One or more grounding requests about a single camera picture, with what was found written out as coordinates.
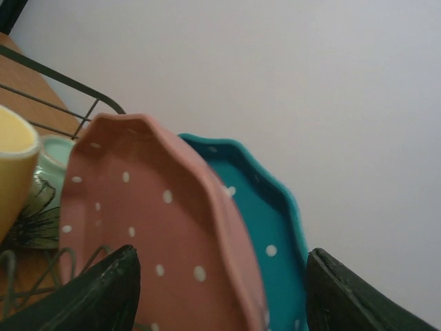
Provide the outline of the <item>green ceramic bowl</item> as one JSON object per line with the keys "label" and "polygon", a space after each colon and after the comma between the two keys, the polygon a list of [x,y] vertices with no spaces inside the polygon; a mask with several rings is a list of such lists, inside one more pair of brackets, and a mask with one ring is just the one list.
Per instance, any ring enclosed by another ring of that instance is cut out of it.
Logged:
{"label": "green ceramic bowl", "polygon": [[5,242],[19,248],[57,249],[61,193],[75,141],[58,135],[41,137],[33,182]]}

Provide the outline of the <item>pink plate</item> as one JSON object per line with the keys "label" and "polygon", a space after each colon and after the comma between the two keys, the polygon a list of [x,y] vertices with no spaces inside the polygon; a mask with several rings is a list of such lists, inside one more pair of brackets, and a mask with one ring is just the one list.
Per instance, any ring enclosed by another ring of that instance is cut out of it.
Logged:
{"label": "pink plate", "polygon": [[266,330],[247,227],[227,186],[184,140],[144,114],[99,114],[70,153],[59,245],[76,270],[136,248],[136,320],[153,330]]}

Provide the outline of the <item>black wire dish rack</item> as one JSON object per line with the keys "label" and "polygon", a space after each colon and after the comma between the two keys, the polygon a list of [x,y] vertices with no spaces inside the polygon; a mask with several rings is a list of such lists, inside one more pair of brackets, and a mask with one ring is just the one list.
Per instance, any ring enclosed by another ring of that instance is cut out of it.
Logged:
{"label": "black wire dish rack", "polygon": [[[103,108],[123,113],[114,100],[35,61],[11,41],[1,40],[1,98],[16,106],[42,134],[76,141]],[[60,262],[73,267],[69,248],[28,249],[1,244],[1,318],[35,303],[62,286]]]}

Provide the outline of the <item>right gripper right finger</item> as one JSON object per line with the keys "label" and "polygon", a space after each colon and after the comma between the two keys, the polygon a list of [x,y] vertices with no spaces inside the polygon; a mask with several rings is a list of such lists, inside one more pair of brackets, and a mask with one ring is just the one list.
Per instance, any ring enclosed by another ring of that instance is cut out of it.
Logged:
{"label": "right gripper right finger", "polygon": [[322,248],[308,254],[306,289],[310,330],[435,330]]}

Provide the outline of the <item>yellow mug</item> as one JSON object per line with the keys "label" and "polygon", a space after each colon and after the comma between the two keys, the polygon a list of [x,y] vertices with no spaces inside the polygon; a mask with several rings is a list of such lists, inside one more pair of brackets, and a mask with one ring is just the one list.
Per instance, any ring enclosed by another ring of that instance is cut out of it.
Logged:
{"label": "yellow mug", "polygon": [[37,165],[40,138],[16,112],[1,106],[1,238],[16,221]]}

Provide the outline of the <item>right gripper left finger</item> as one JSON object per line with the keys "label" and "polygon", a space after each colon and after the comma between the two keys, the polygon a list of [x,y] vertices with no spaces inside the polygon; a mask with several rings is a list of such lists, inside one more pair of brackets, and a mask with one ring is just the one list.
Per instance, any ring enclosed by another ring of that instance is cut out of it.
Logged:
{"label": "right gripper left finger", "polygon": [[62,288],[1,322],[2,330],[132,330],[141,291],[136,249],[124,245]]}

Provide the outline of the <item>blue dotted plate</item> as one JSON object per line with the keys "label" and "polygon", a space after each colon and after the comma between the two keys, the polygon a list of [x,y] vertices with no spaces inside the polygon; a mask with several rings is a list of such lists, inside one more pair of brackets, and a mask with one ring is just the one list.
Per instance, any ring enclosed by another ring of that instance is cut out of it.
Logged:
{"label": "blue dotted plate", "polygon": [[269,304],[270,330],[307,330],[308,247],[292,193],[233,139],[182,138],[227,186],[250,234]]}

